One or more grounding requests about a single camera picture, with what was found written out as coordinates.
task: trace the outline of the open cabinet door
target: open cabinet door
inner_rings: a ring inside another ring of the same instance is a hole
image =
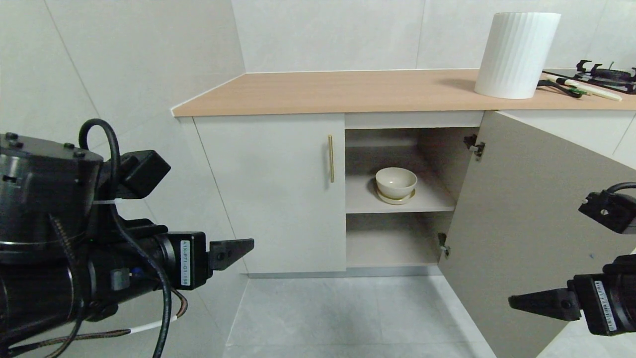
[[[486,113],[479,142],[439,268],[498,358],[534,358],[566,322],[513,310],[508,297],[565,287],[629,254],[636,236],[578,208],[590,192],[636,181],[636,171],[501,112]]]

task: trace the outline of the gas stove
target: gas stove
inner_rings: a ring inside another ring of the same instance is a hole
[[[603,64],[595,64],[587,69],[585,66],[588,62],[591,61],[581,60],[576,69],[545,69],[543,72],[626,94],[636,94],[636,68],[632,68],[634,73],[616,70],[612,69],[612,62],[608,68],[600,68]]]

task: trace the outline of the white cabinet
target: white cabinet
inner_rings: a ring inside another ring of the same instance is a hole
[[[345,270],[344,115],[195,123],[249,273]]]
[[[591,110],[504,111],[518,120],[612,157],[636,112]]]
[[[636,171],[500,112],[484,116],[478,141],[439,268],[497,357],[536,357],[565,322],[513,310],[508,297],[565,287],[629,254],[636,238],[577,209]]]
[[[636,168],[634,125],[619,145],[634,113],[465,114],[195,123],[236,237],[256,240],[248,272],[438,266],[498,357],[533,358],[565,322],[513,310],[508,297],[565,287],[636,247],[577,210],[588,193],[636,178],[611,158]],[[485,143],[478,161],[464,143],[472,134]],[[408,204],[375,194],[386,166],[418,174]]]

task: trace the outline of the cabinet hinge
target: cabinet hinge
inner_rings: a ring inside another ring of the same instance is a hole
[[[450,246],[446,245],[446,234],[438,233],[438,241],[439,241],[439,248],[444,253],[444,256],[448,258],[448,256],[450,256]]]
[[[477,134],[473,134],[470,137],[464,137],[464,144],[466,148],[475,154],[475,160],[480,161],[483,155],[483,149],[486,147],[486,143],[480,142],[477,144]]]

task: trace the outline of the wooden countertop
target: wooden countertop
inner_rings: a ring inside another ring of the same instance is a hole
[[[473,92],[476,69],[248,73],[173,109],[175,117],[458,110],[636,110],[622,102],[575,99],[539,89],[531,99]]]

